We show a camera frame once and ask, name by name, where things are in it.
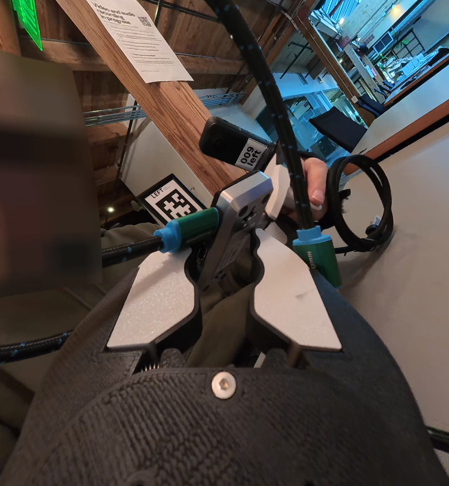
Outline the white paper notice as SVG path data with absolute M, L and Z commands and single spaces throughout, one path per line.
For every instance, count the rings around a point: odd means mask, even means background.
M 193 81 L 138 1 L 88 4 L 145 83 Z

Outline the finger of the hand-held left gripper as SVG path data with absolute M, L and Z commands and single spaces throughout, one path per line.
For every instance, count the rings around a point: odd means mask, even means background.
M 271 220 L 276 220 L 281 210 L 294 211 L 295 199 L 290 186 L 289 173 L 283 164 L 277 162 L 277 155 L 273 155 L 264 174 L 272 181 L 272 193 L 265 207 L 265 214 Z

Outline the white table wooden edge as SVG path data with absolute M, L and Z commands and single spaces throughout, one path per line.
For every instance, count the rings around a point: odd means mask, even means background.
M 377 159 L 449 115 L 449 64 L 376 118 L 353 155 Z

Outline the HDMI switch box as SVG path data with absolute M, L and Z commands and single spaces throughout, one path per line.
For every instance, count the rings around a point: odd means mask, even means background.
M 273 190 L 263 172 L 248 173 L 216 195 L 214 208 L 219 215 L 215 234 L 205 243 L 197 286 L 204 291 L 221 279 L 239 256 L 251 230 L 260 222 Z

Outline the black chair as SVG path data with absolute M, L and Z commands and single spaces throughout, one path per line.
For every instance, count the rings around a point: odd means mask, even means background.
M 350 154 L 367 132 L 366 127 L 346 116 L 335 106 L 325 113 L 310 118 L 308 122 Z

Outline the person's left hand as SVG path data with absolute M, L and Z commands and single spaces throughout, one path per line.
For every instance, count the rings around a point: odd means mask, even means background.
M 314 220 L 319 221 L 327 212 L 326 178 L 328 166 L 316 157 L 302 157 L 301 163 L 307 181 L 311 213 Z

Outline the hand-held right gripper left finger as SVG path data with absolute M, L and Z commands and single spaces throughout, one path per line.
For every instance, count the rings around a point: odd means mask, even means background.
M 140 264 L 107 341 L 108 349 L 158 346 L 197 316 L 199 297 L 189 274 L 192 249 L 154 252 Z

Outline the green lit sign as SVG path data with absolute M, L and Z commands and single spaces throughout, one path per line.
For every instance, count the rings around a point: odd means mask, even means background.
M 38 49 L 43 51 L 40 26 L 35 1 L 11 1 L 20 26 L 28 33 Z

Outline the wooden beam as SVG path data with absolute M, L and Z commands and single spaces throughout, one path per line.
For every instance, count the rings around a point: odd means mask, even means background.
M 211 114 L 187 82 L 145 83 L 87 1 L 57 3 L 211 194 L 245 175 L 201 152 L 199 140 Z

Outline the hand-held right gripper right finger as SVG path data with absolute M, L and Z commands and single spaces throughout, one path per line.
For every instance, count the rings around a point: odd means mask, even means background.
M 309 267 L 262 229 L 252 233 L 254 287 L 250 298 L 250 340 L 272 348 L 340 351 L 332 324 Z

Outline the person's dark olive clothing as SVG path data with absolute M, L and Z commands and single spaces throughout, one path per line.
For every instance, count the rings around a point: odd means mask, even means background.
M 104 268 L 102 283 L 68 290 L 11 295 L 0 298 L 0 344 L 32 341 L 63 331 L 94 331 L 113 324 L 134 274 L 145 257 Z M 202 335 L 191 348 L 187 364 L 193 368 L 230 365 L 245 342 L 245 323 L 251 288 L 250 242 L 221 282 L 201 294 Z M 0 365 L 0 474 L 9 460 L 33 398 L 57 353 Z

